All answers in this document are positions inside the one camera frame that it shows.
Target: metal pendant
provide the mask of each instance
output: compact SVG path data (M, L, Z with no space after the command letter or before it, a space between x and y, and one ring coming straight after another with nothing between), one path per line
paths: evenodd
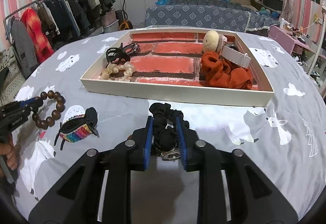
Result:
M177 160L180 159L180 150L179 148L173 148L170 151L161 153L162 160Z

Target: finger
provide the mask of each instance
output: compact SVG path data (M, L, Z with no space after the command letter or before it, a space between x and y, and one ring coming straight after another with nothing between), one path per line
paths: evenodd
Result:
M7 155L11 151L9 144L0 143L0 155Z
M17 168L17 161L15 160L14 164L10 167L10 169L15 170Z
M10 133L9 135L8 135L8 144L10 145L10 146L14 146L14 142L13 142L13 140L12 140L12 133Z
M14 151L9 152L9 153L6 155L7 160L10 159L14 154L15 154Z
M12 156L10 159L7 159L7 165L8 167L12 167L16 162L16 157L15 156Z

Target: screw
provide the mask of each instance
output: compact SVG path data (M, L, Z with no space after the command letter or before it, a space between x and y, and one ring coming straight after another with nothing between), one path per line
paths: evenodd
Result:
M95 149L90 149L87 151L87 156L93 157L96 155L96 153L97 153L97 151Z
M126 142L125 142L125 145L127 147L132 147L133 145L135 145L135 142L132 140L132 139L128 139Z
M205 147L205 145L206 145L206 142L201 139L196 141L197 147Z
M243 156L244 152L240 149L236 149L233 151L234 155L238 156L238 157L241 157Z

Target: wooden bead bracelet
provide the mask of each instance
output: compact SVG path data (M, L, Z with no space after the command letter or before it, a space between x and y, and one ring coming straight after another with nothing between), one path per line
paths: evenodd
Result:
M45 120L41 120L39 114L37 113L39 109L34 107L32 111L32 119L35 121L35 124L38 128L43 128L44 130L48 129L49 126L54 126L54 121L59 120L61 113L65 110L65 98L61 96L59 92L54 92L49 90L48 93L41 92L40 98L45 101L47 98L55 99L57 101L56 110L52 111L51 116L47 117Z

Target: red jacket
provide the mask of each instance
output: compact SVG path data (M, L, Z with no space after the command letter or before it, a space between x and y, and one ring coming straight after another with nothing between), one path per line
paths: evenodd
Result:
M42 63L48 59L54 53L54 51L48 42L48 39L42 32L41 21L36 12L31 8L27 8L24 11L21 21L26 26L28 34L32 38L35 46L37 61Z

